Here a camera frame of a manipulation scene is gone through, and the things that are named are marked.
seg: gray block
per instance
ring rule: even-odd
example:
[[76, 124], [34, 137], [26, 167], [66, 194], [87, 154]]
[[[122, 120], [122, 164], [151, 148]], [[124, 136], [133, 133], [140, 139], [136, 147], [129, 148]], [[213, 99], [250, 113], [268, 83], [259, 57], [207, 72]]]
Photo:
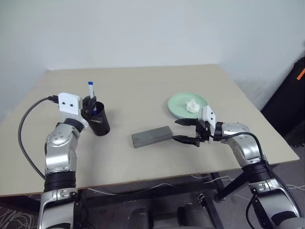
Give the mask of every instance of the gray block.
[[143, 131], [132, 135], [134, 148], [147, 146], [153, 143], [165, 141], [172, 138], [172, 131], [169, 126]]

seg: orange tag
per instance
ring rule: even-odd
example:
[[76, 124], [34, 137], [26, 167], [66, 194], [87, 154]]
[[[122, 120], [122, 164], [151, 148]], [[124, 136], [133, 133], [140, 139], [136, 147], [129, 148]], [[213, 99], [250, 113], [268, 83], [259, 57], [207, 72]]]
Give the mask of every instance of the orange tag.
[[301, 73], [297, 76], [296, 79], [300, 80], [304, 74], [305, 74], [305, 68], [303, 69], [303, 71], [301, 71]]

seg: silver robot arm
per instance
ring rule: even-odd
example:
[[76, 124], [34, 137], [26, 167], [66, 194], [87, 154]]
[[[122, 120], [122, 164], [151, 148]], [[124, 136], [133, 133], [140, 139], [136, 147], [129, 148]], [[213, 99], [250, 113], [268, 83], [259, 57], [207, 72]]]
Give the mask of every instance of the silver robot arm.
[[[222, 124], [222, 136], [229, 136], [239, 132], [250, 132], [250, 130], [241, 123]], [[239, 135], [223, 139], [221, 142], [230, 146], [244, 172], [247, 171], [244, 168], [254, 168], [251, 165], [260, 165], [263, 161], [257, 143], [252, 136]], [[305, 219], [300, 218], [301, 212], [297, 209], [291, 194], [288, 193], [287, 187], [282, 185], [273, 174], [268, 174], [268, 171], [261, 169], [260, 173], [252, 174], [259, 181], [249, 182], [248, 186], [251, 192], [256, 195], [252, 205], [259, 221], [261, 221], [262, 227], [297, 229], [305, 226]]]
[[[220, 141], [228, 144], [244, 171], [245, 180], [254, 195], [251, 204], [256, 216], [264, 229], [298, 229], [305, 227], [302, 211], [292, 193], [272, 171], [259, 149], [259, 142], [249, 133], [249, 128], [241, 123], [216, 123], [214, 112], [209, 106], [204, 107], [198, 119], [179, 119], [181, 125], [195, 125], [196, 137], [183, 135], [173, 139], [185, 144], [199, 146], [200, 142]], [[232, 193], [228, 188], [218, 195], [222, 199]]]
[[63, 123], [47, 136], [44, 192], [38, 218], [39, 229], [87, 228], [86, 211], [78, 200], [76, 187], [76, 147], [83, 128], [81, 98], [60, 93], [59, 109]]

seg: light green plate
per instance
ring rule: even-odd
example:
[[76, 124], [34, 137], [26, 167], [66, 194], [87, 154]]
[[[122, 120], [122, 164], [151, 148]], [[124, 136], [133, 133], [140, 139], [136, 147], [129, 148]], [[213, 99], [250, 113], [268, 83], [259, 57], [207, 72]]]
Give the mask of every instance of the light green plate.
[[195, 93], [182, 92], [173, 95], [167, 103], [169, 111], [176, 118], [198, 118], [198, 113], [191, 113], [186, 110], [186, 102], [194, 99], [200, 105], [200, 109], [208, 105], [208, 102]]

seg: beige tabletop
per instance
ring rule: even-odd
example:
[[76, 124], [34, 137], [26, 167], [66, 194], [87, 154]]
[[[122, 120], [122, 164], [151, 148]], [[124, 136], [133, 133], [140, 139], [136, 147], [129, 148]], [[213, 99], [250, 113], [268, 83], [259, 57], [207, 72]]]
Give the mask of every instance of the beige tabletop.
[[[47, 72], [0, 125], [0, 196], [43, 191], [43, 180], [23, 156], [17, 129], [24, 112], [37, 100], [60, 92], [85, 97], [94, 81], [111, 127], [106, 136], [88, 129], [77, 147], [78, 188], [209, 173], [240, 168], [229, 146], [215, 142], [200, 147], [174, 140], [135, 149], [131, 134], [168, 125], [174, 135], [195, 136], [194, 126], [175, 124], [168, 99], [179, 92], [204, 97], [221, 122], [249, 126], [270, 164], [298, 160], [285, 140], [217, 65], [59, 70]], [[46, 136], [61, 121], [58, 105], [45, 101], [26, 119], [24, 147], [44, 172]]]

